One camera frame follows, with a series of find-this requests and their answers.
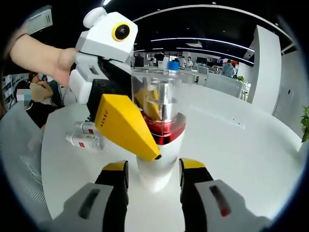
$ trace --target white round table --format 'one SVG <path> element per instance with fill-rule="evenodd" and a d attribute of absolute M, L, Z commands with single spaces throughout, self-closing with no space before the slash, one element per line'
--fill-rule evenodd
<path fill-rule="evenodd" d="M 302 163 L 297 159 L 300 138 L 275 117 L 251 104 L 213 89 L 184 85 L 190 107 L 179 157 L 204 163 L 214 179 L 241 194 L 257 216 L 273 219 L 290 196 Z M 106 164 L 129 161 L 129 205 L 126 231 L 184 231 L 179 167 L 165 189 L 154 194 L 139 183 L 136 157 L 106 140 L 103 151 L 72 146 L 65 133 L 77 120 L 86 120 L 87 107 L 74 104 L 48 117 L 42 145 L 42 183 L 52 218 L 64 202 Z"/>

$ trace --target yellow camera lens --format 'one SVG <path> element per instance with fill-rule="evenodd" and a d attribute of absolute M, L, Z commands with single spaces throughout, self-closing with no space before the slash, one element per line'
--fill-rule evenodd
<path fill-rule="evenodd" d="M 130 27 L 127 23 L 119 23 L 112 30 L 112 38 L 116 41 L 123 41 L 130 34 Z"/>

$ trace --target bottle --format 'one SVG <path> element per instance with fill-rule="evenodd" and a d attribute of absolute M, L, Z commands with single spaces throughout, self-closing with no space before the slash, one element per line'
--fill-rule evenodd
<path fill-rule="evenodd" d="M 103 150 L 104 142 L 103 137 L 94 134 L 82 134 L 67 132 L 66 140 L 74 146 L 93 149 Z"/>
<path fill-rule="evenodd" d="M 79 129 L 80 133 L 101 135 L 94 122 L 77 121 L 74 126 Z"/>

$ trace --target white wall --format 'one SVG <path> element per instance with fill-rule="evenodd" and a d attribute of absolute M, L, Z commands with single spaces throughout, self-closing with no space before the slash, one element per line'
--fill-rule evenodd
<path fill-rule="evenodd" d="M 248 83 L 252 82 L 252 67 L 244 63 L 239 63 L 237 76 L 243 76 Z"/>
<path fill-rule="evenodd" d="M 281 47 L 278 35 L 257 25 L 252 83 L 247 102 L 272 114 L 281 79 Z"/>
<path fill-rule="evenodd" d="M 298 51 L 282 56 L 280 86 L 286 91 L 290 90 L 293 97 L 291 101 L 287 101 L 279 96 L 277 108 L 280 108 L 284 115 L 275 112 L 274 116 L 290 127 L 299 137 L 303 136 L 300 124 L 304 112 L 302 106 L 309 105 L 307 78 Z"/>

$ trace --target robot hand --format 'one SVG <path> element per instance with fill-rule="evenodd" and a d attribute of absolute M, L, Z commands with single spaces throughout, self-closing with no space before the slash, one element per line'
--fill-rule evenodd
<path fill-rule="evenodd" d="M 246 208 L 239 193 L 222 180 L 213 180 L 204 164 L 186 158 L 179 162 L 186 232 L 257 232 L 269 226 L 268 218 L 257 217 Z"/>
<path fill-rule="evenodd" d="M 69 87 L 78 103 L 87 104 L 90 119 L 109 140 L 144 160 L 161 158 L 138 107 L 132 102 L 131 53 L 138 27 L 119 13 L 98 7 L 84 18 L 88 31 L 76 45 L 76 68 Z"/>
<path fill-rule="evenodd" d="M 202 163 L 186 158 L 179 162 L 186 232 L 257 232 L 269 226 L 270 221 L 253 215 L 230 186 L 213 180 Z M 124 232 L 128 186 L 128 161 L 106 165 L 94 184 L 86 184 L 65 202 L 48 231 Z"/>

